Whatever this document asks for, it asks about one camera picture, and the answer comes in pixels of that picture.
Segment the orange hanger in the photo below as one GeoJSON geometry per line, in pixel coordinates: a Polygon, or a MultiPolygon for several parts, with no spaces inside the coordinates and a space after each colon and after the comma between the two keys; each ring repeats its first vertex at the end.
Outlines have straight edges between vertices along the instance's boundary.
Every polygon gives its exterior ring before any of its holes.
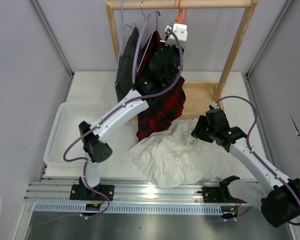
{"type": "Polygon", "coordinates": [[[188,16],[188,12],[189,9],[188,8],[181,8],[181,0],[178,0],[178,17],[175,19],[175,22],[177,24],[186,24],[187,21],[187,16],[188,16]]]}

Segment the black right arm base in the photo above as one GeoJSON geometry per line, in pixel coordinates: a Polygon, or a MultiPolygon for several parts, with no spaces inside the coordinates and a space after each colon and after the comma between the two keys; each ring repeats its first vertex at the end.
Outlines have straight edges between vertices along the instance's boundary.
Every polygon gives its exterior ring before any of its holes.
{"type": "Polygon", "coordinates": [[[217,186],[203,186],[196,193],[202,196],[204,203],[236,203],[233,197],[223,196],[217,186]]]}

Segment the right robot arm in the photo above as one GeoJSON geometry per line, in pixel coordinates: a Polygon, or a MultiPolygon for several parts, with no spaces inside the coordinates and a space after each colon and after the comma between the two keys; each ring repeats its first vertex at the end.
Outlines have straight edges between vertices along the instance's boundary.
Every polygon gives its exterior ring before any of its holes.
{"type": "Polygon", "coordinates": [[[210,109],[201,115],[191,135],[223,147],[250,171],[260,185],[255,187],[237,176],[228,177],[219,183],[218,196],[222,201],[243,200],[259,209],[275,228],[285,223],[292,224],[292,220],[300,216],[300,179],[291,179],[254,151],[247,134],[238,126],[230,127],[222,109],[210,109]]]}

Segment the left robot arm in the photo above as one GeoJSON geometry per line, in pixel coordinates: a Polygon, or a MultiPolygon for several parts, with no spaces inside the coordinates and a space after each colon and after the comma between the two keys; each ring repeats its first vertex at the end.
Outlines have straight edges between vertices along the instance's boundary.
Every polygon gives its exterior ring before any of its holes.
{"type": "Polygon", "coordinates": [[[148,70],[127,95],[100,119],[79,124],[85,151],[83,175],[79,180],[81,194],[87,200],[99,194],[100,164],[113,153],[108,140],[130,119],[154,105],[179,81],[183,67],[183,50],[179,40],[166,40],[149,63],[148,70]]]}

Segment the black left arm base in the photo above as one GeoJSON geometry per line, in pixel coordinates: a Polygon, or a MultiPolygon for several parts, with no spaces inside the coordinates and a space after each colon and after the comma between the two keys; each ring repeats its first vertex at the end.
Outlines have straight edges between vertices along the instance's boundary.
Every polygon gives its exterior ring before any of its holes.
{"type": "MultiPolygon", "coordinates": [[[[96,189],[99,193],[108,197],[110,201],[113,200],[114,193],[115,193],[115,186],[114,185],[104,185],[101,184],[96,189]]],[[[86,188],[84,185],[74,184],[71,187],[70,191],[70,200],[78,200],[78,201],[102,201],[105,198],[94,191],[86,188]]]]}

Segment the white pleated skirt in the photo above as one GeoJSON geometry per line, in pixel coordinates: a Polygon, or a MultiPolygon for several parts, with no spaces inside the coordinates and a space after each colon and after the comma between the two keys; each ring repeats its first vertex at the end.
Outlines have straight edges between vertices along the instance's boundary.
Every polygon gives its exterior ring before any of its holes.
{"type": "Polygon", "coordinates": [[[159,188],[223,179],[232,155],[216,143],[194,138],[198,119],[175,120],[168,130],[154,132],[128,151],[141,175],[159,188]]]}

